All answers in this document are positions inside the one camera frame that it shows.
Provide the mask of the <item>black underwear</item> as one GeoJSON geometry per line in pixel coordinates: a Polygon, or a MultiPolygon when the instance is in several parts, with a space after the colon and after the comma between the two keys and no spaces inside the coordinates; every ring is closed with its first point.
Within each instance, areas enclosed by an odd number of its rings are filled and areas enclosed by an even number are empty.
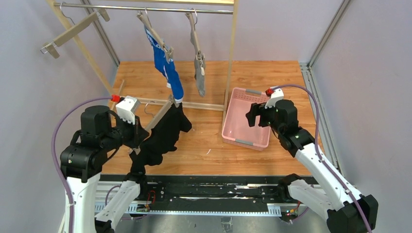
{"type": "Polygon", "coordinates": [[[145,174],[145,166],[162,163],[163,154],[177,150],[175,146],[181,132],[189,132],[192,123],[183,112],[183,107],[172,105],[160,121],[151,129],[151,135],[139,146],[140,152],[132,152],[131,173],[145,174]]]}

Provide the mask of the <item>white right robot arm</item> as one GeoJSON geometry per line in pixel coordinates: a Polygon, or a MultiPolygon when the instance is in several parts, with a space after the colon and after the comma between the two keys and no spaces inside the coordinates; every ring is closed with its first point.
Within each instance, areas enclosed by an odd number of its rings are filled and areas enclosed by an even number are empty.
{"type": "Polygon", "coordinates": [[[270,127],[281,146],[303,164],[321,186],[319,191],[296,174],[284,177],[278,193],[284,201],[298,200],[320,216],[331,233],[370,233],[376,227],[378,201],[363,195],[331,164],[309,131],[299,126],[297,108],[291,100],[273,107],[252,103],[246,113],[248,125],[270,127]]]}

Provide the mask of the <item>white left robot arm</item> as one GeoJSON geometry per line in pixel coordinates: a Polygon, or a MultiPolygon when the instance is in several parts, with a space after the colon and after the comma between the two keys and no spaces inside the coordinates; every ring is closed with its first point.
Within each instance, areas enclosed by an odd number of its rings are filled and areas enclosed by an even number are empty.
{"type": "Polygon", "coordinates": [[[114,233],[125,211],[147,188],[142,172],[128,173],[119,191],[102,211],[95,214],[95,200],[103,165],[121,146],[136,147],[148,132],[140,119],[129,112],[129,118],[118,115],[108,106],[87,107],[80,116],[81,128],[60,155],[60,169],[70,188],[67,200],[69,226],[72,233],[114,233]]]}

